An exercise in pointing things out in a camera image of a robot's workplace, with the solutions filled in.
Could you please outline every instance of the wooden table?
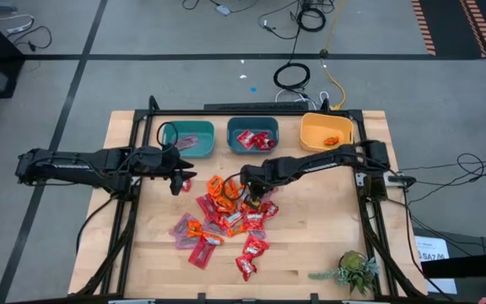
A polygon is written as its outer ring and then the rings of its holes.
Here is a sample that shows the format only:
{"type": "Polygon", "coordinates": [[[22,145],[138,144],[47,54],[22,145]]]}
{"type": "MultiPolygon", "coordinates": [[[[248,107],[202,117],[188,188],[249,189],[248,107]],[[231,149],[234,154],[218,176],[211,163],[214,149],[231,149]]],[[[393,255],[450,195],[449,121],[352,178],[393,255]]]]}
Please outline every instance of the wooden table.
{"type": "MultiPolygon", "coordinates": [[[[128,145],[132,116],[133,111],[112,112],[105,148],[128,145]]],[[[303,150],[299,143],[300,117],[276,118],[280,141],[268,157],[308,155],[309,152],[303,150]]],[[[215,146],[210,159],[190,160],[198,175],[192,179],[189,193],[172,196],[169,181],[146,180],[143,183],[125,297],[196,299],[197,293],[205,292],[211,299],[309,299],[310,293],[318,293],[321,300],[349,299],[347,286],[338,286],[332,280],[315,281],[307,277],[309,273],[335,268],[348,250],[365,253],[354,176],[348,167],[305,175],[298,182],[281,187],[273,195],[272,200],[279,211],[266,223],[267,241],[271,247],[255,259],[258,272],[248,282],[243,280],[235,265],[246,234],[226,238],[225,244],[215,249],[206,270],[187,262],[191,250],[174,248],[174,238],[168,230],[186,212],[203,219],[196,198],[206,193],[206,183],[212,176],[228,176],[239,172],[245,164],[260,165],[264,160],[259,155],[242,156],[230,152],[226,143],[229,119],[227,116],[154,117],[149,140],[152,145],[156,145],[154,136],[157,127],[164,121],[208,120],[215,126],[215,146]]],[[[396,170],[397,162],[385,113],[364,111],[364,124],[368,138],[387,144],[392,169],[396,170]]],[[[389,189],[388,195],[391,199],[403,201],[399,189],[389,189]]],[[[103,190],[93,190],[89,214],[107,199],[108,194],[103,190]]],[[[105,258],[115,208],[116,203],[113,203],[98,213],[85,228],[69,292],[83,287],[105,258]]],[[[410,258],[404,208],[383,202],[382,212],[392,257],[413,284],[426,293],[424,278],[410,258]]],[[[417,252],[411,227],[409,235],[414,252],[417,252]]],[[[382,292],[388,294],[381,259],[378,261],[382,292]]],[[[118,260],[111,281],[112,291],[116,289],[119,267],[118,260]]],[[[354,292],[352,298],[360,296],[354,292]]]]}

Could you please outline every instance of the small plant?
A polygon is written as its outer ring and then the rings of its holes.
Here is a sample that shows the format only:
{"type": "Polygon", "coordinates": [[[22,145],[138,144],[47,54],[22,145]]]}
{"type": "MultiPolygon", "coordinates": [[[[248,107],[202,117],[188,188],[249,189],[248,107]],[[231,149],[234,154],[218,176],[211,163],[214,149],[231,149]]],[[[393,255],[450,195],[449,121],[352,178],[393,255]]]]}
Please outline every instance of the small plant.
{"type": "Polygon", "coordinates": [[[344,253],[338,269],[333,269],[319,274],[309,274],[313,280],[337,279],[337,284],[350,284],[350,293],[355,288],[361,295],[365,295],[371,289],[372,280],[375,274],[379,273],[378,265],[374,258],[367,260],[367,257],[356,251],[344,253]]]}

